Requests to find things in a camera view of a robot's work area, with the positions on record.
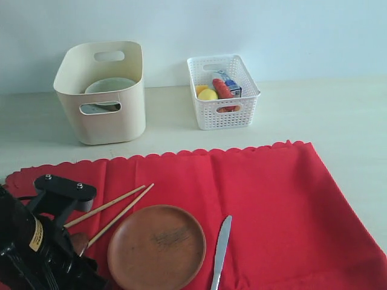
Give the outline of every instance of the yellow toy fruit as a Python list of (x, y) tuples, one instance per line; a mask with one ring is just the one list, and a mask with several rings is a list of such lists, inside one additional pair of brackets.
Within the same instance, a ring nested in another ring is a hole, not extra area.
[(207, 85), (199, 85), (199, 86), (195, 86), (195, 90), (196, 90), (196, 95), (199, 95), (201, 92), (203, 92), (203, 90), (205, 89), (208, 89), (208, 86)]
[(218, 99), (218, 94), (213, 89), (204, 89), (198, 96), (199, 100), (212, 101)]

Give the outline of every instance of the butter knife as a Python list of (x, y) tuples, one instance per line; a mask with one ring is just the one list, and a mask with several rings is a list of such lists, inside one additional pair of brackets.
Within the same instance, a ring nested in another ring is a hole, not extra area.
[(215, 265), (213, 267), (211, 290), (217, 290), (219, 287), (220, 274), (223, 269), (224, 257), (226, 256), (227, 245), (229, 243), (231, 220), (232, 216), (226, 217), (219, 232), (215, 252)]

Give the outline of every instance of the table surface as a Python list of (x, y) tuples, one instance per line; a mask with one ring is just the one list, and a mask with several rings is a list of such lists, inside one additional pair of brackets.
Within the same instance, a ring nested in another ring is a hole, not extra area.
[(387, 77), (258, 83), (249, 127), (203, 131), (189, 87), (146, 89), (144, 134), (78, 142), (54, 92), (0, 95), (0, 182), (20, 168), (64, 161), (312, 142), (348, 202), (387, 252)]

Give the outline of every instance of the wooden plate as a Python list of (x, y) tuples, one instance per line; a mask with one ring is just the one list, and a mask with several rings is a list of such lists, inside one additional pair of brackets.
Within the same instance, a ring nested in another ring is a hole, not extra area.
[(178, 290), (196, 276), (205, 255), (203, 229), (191, 214), (154, 205), (136, 211), (116, 229), (108, 265), (125, 290)]

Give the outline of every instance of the wooden chopstick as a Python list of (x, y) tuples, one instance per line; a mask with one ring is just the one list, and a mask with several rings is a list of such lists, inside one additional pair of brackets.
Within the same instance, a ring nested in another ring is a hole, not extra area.
[(114, 199), (112, 201), (109, 201), (107, 204), (101, 205), (100, 207), (97, 207), (95, 210), (89, 211), (88, 213), (84, 214), (83, 216), (80, 216), (79, 218), (77, 218), (77, 219), (75, 219), (75, 220), (65, 224), (65, 227), (69, 228), (69, 227), (71, 227), (73, 225), (78, 224), (79, 222), (84, 221), (87, 218), (90, 218), (91, 216), (94, 216), (96, 213), (99, 213), (100, 211), (102, 211), (102, 210), (112, 206), (113, 204), (118, 203), (122, 199), (127, 198), (128, 196), (133, 195), (134, 193), (138, 192), (139, 190), (143, 189), (144, 187), (145, 187), (145, 185), (141, 185), (140, 187), (132, 190), (131, 192), (125, 193), (124, 195), (121, 195), (119, 198), (116, 198), (116, 199)]
[(148, 192), (150, 189), (155, 185), (152, 183), (150, 186), (147, 187), (146, 190), (144, 190), (138, 197), (136, 197), (123, 211), (121, 211), (105, 228), (103, 228), (99, 233), (97, 233), (89, 242), (88, 248), (91, 247), (92, 244), (94, 244), (103, 234), (106, 233), (108, 229), (112, 225), (114, 225), (115, 222), (117, 222), (128, 210), (130, 210), (138, 201)]

